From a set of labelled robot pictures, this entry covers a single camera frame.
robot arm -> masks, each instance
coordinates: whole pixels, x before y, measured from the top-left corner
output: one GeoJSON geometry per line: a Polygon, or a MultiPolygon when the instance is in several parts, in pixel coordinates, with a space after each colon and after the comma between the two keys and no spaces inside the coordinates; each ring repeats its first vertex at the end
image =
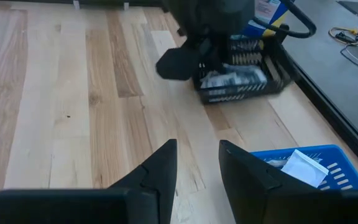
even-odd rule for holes
{"type": "Polygon", "coordinates": [[[250,20],[295,38],[308,38],[316,33],[313,22],[291,0],[281,2],[304,23],[308,32],[283,30],[254,17],[255,0],[163,0],[187,41],[163,55],[156,64],[157,73],[164,79],[187,80],[197,71],[201,58],[208,58],[219,71],[227,39],[240,33],[250,20]]]}

gray surface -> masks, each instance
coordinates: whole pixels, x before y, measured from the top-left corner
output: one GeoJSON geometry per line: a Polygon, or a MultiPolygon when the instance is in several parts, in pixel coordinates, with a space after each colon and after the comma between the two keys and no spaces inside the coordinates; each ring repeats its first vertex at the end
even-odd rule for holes
{"type": "MultiPolygon", "coordinates": [[[[358,17],[333,0],[296,0],[295,4],[317,25],[317,33],[303,40],[287,37],[284,47],[358,129],[358,67],[341,56],[343,45],[328,36],[335,26],[358,28],[358,17]]],[[[285,22],[291,30],[306,30],[290,13],[285,22]]],[[[358,56],[358,49],[351,51],[358,56]]]]}

blue plastic basket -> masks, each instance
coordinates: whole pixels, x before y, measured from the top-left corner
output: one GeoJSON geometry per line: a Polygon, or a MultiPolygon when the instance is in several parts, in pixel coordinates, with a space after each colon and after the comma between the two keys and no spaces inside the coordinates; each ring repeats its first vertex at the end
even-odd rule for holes
{"type": "Polygon", "coordinates": [[[328,175],[318,186],[320,190],[358,190],[358,173],[343,153],[342,149],[336,145],[298,147],[292,149],[278,149],[270,151],[251,152],[254,156],[263,161],[288,160],[297,149],[328,169],[328,175]]]}

wire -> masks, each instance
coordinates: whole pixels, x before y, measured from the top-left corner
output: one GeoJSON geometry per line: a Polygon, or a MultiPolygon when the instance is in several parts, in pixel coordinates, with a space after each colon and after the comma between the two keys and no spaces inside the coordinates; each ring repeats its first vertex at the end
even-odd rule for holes
{"type": "Polygon", "coordinates": [[[290,30],[285,30],[285,29],[281,29],[277,26],[273,26],[270,25],[264,21],[261,21],[260,19],[254,17],[253,20],[256,24],[266,27],[266,29],[270,29],[272,31],[276,31],[276,32],[282,32],[286,35],[289,35],[290,37],[295,37],[295,38],[300,38],[300,39],[304,39],[304,38],[308,38],[311,37],[312,35],[314,35],[316,33],[317,27],[316,25],[311,21],[311,19],[309,19],[309,17],[307,15],[305,15],[298,7],[296,7],[291,0],[280,0],[285,7],[288,8],[288,10],[296,17],[298,18],[308,29],[309,32],[294,32],[294,31],[290,31],[290,30]]]}
{"type": "Polygon", "coordinates": [[[336,36],[333,34],[333,31],[348,31],[350,32],[352,35],[356,36],[356,41],[358,41],[358,30],[357,29],[348,29],[348,28],[343,28],[343,27],[333,27],[328,31],[328,34],[336,41],[338,41],[339,43],[342,44],[349,44],[345,41],[339,40],[336,38],[336,36]]]}
{"type": "Polygon", "coordinates": [[[354,65],[357,65],[358,66],[358,63],[355,63],[352,59],[350,59],[348,56],[346,56],[344,53],[343,53],[343,51],[346,51],[350,56],[352,56],[354,59],[356,59],[357,61],[358,61],[358,58],[356,57],[356,56],[354,56],[348,49],[347,49],[347,47],[348,46],[351,46],[350,44],[348,44],[348,45],[346,45],[341,51],[340,51],[340,53],[341,53],[341,55],[343,56],[343,57],[345,57],[346,59],[348,59],[350,62],[352,62],[354,65]]]}

wooden table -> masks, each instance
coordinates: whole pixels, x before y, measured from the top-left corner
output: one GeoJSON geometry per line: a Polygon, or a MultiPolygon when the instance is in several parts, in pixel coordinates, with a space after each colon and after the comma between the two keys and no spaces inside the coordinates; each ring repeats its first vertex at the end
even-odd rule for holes
{"type": "Polygon", "coordinates": [[[158,8],[0,2],[0,189],[105,188],[178,139],[172,223],[234,223],[218,142],[341,146],[303,92],[203,106],[155,63],[183,43],[158,8]]]}

